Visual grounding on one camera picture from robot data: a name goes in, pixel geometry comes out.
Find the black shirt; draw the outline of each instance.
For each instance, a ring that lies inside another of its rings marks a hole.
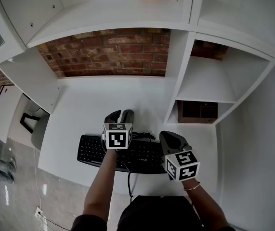
[[[97,216],[75,219],[72,231],[106,231],[106,223]],[[138,196],[123,211],[117,231],[199,231],[204,230],[190,203],[184,197]],[[220,231],[234,231],[226,227]]]

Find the black keyboard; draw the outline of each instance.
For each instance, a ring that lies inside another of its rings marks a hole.
[[[81,136],[78,161],[100,167],[104,155],[100,136]],[[160,143],[132,140],[127,150],[118,150],[116,170],[128,172],[129,169],[131,173],[164,174],[166,172],[161,165],[162,156]]]

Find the power outlet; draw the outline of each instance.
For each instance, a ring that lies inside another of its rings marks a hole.
[[[46,223],[46,219],[45,219],[45,217],[44,217],[44,215],[43,215],[43,211],[42,211],[39,207],[37,207],[37,209],[36,209],[35,217],[36,217],[36,219],[38,219],[39,221],[41,221],[41,222],[47,224],[47,223]]]

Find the fiducial marker cube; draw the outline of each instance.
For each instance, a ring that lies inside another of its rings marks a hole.
[[[103,140],[107,149],[127,149],[132,140],[132,123],[104,123]]]
[[[200,162],[194,150],[165,155],[165,170],[176,181],[195,178],[199,165]]]

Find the white wall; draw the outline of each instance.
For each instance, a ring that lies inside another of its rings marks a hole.
[[[219,126],[227,220],[248,231],[275,231],[275,68]]]

